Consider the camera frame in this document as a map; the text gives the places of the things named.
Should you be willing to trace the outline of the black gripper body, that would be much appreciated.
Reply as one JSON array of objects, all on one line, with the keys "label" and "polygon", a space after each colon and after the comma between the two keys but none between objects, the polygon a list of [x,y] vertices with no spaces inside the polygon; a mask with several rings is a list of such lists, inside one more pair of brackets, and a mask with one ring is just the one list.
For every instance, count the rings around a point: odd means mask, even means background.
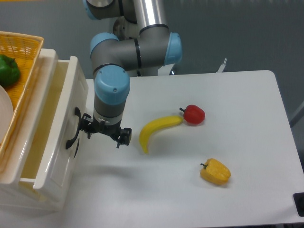
[{"label": "black gripper body", "polygon": [[120,116],[116,118],[110,118],[113,123],[107,119],[96,119],[93,116],[93,121],[89,125],[89,138],[94,133],[101,133],[109,136],[112,140],[118,140],[120,136],[120,125],[122,118]]}]

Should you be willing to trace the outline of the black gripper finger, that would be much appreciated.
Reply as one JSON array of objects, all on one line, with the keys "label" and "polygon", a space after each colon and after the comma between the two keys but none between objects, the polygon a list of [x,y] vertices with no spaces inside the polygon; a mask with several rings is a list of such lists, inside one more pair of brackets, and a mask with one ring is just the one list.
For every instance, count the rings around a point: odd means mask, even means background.
[{"label": "black gripper finger", "polygon": [[117,139],[117,148],[121,145],[128,146],[130,144],[132,138],[132,129],[131,128],[123,128],[119,130],[118,139]]},{"label": "black gripper finger", "polygon": [[91,129],[92,118],[89,114],[84,113],[79,121],[78,131],[84,131],[87,134],[87,138],[90,139],[92,135]]}]

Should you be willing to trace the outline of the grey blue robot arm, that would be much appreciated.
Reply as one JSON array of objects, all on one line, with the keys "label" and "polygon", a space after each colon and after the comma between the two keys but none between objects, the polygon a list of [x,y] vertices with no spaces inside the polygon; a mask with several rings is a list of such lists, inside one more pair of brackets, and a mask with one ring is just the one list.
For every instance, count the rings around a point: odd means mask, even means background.
[{"label": "grey blue robot arm", "polygon": [[181,38],[170,32],[161,0],[85,0],[83,5],[91,19],[121,17],[138,28],[126,39],[106,32],[92,38],[94,113],[80,116],[78,124],[88,136],[101,133],[118,145],[128,145],[132,130],[120,127],[130,91],[128,72],[180,62]]}]

